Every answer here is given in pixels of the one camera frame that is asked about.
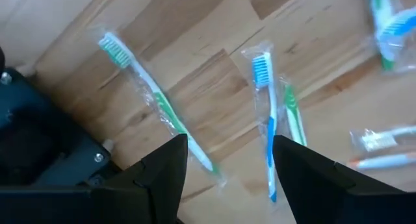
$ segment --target green toothbrush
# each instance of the green toothbrush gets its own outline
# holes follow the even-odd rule
[[[290,84],[285,85],[285,106],[289,127],[293,140],[296,143],[306,146],[306,136],[304,126],[302,124],[302,117],[298,107],[298,102],[294,96],[293,87]]]
[[[209,170],[214,175],[220,175],[218,166],[216,166],[209,159],[209,157],[205,154],[205,152],[187,130],[185,125],[179,120],[162,90],[157,86],[156,82],[151,78],[149,73],[138,63],[137,59],[129,50],[129,48],[111,32],[105,33],[104,37],[98,42],[98,45],[120,68],[125,69],[127,66],[133,67],[133,69],[144,81],[146,81],[150,87],[157,105],[168,116],[168,119],[174,126],[174,129],[180,134],[183,133],[188,135],[188,148],[192,154],[202,163],[205,169]]]

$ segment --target wooden surface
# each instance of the wooden surface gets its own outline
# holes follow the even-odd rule
[[[284,197],[267,199],[241,50],[274,43],[275,69],[296,88],[310,148],[345,162],[354,155],[351,130],[416,122],[416,76],[380,73],[367,8],[365,0],[0,0],[0,44],[10,65],[34,64],[36,84],[94,137],[113,139],[113,159],[126,168],[172,136],[98,51],[103,31],[118,32],[228,179],[219,188],[190,161],[179,217],[294,223]],[[369,175],[414,190],[413,169]]]

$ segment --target metal screw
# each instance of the metal screw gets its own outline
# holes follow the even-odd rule
[[[9,85],[12,82],[13,78],[12,76],[7,73],[7,72],[3,72],[1,74],[1,78],[0,78],[0,82],[4,85]]]
[[[96,162],[102,162],[104,160],[104,156],[101,153],[97,153],[96,156],[94,157],[94,160]]]

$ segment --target wrapped toothbrush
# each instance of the wrapped toothbrush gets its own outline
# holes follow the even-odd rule
[[[194,158],[198,160],[206,171],[218,179],[219,185],[225,185],[226,179],[223,173],[192,137],[185,124],[175,113],[167,96],[165,96],[150,74],[142,67],[129,48],[113,32],[106,32],[99,40],[98,45],[121,70],[129,74],[139,87],[139,92],[146,103],[158,110],[161,121],[168,127],[171,134],[173,136],[176,134],[188,135],[188,149]]]
[[[384,71],[416,68],[416,0],[369,0]]]
[[[306,137],[291,84],[276,73],[272,60],[273,44],[265,41],[241,53],[252,65],[255,111],[265,142],[268,194],[277,201],[276,170],[272,156],[273,139],[282,134],[306,145]]]
[[[404,126],[386,131],[350,133],[359,156],[348,162],[358,170],[389,169],[416,163],[416,126]]]

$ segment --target plastic packaging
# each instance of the plastic packaging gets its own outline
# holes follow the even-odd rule
[[[117,37],[114,32],[106,32],[101,37],[98,45],[110,57],[110,59],[124,72],[128,73],[134,81],[137,91],[142,96],[148,106],[158,111],[160,120],[168,127],[168,130],[175,136],[176,134],[188,135],[188,149],[193,157],[203,166],[203,168],[213,175],[218,185],[226,183],[224,174],[219,167],[203,151],[197,141],[192,137],[180,117],[175,113],[174,108],[169,103],[167,96],[158,87],[150,74],[143,68],[130,52],[128,47]]]
[[[351,132],[352,143],[360,152],[349,161],[351,168],[389,169],[416,163],[416,126],[374,132]]]
[[[268,41],[241,53],[251,64],[254,105],[259,132],[266,154],[269,197],[277,200],[276,170],[272,156],[273,137],[277,134],[306,145],[302,118],[290,82],[279,76],[273,63],[273,44]]]
[[[384,71],[416,68],[416,0],[369,0]]]

